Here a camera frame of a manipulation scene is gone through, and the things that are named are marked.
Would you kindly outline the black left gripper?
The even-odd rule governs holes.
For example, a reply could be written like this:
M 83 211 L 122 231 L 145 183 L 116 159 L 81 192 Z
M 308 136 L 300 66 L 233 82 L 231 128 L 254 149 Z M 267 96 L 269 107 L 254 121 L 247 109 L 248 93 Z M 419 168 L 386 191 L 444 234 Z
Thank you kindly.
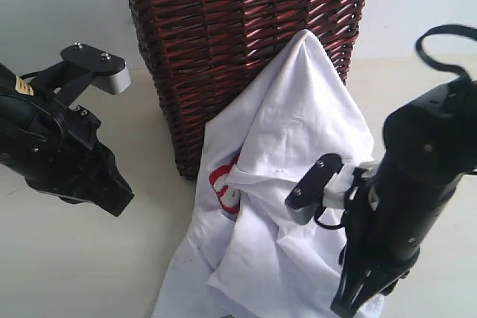
M 71 104 L 99 71 L 58 63 L 31 81 L 1 67 L 1 164 L 67 203 L 96 203 L 118 217 L 134 193 L 97 137 L 100 120 Z

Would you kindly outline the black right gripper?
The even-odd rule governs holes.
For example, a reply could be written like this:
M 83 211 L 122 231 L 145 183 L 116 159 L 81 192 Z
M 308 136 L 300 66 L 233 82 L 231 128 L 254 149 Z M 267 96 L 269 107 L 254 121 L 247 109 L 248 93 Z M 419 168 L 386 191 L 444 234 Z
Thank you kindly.
M 358 311 L 410 270 L 458 183 L 476 169 L 476 84 L 439 85 L 385 120 L 385 155 L 346 216 L 331 311 Z

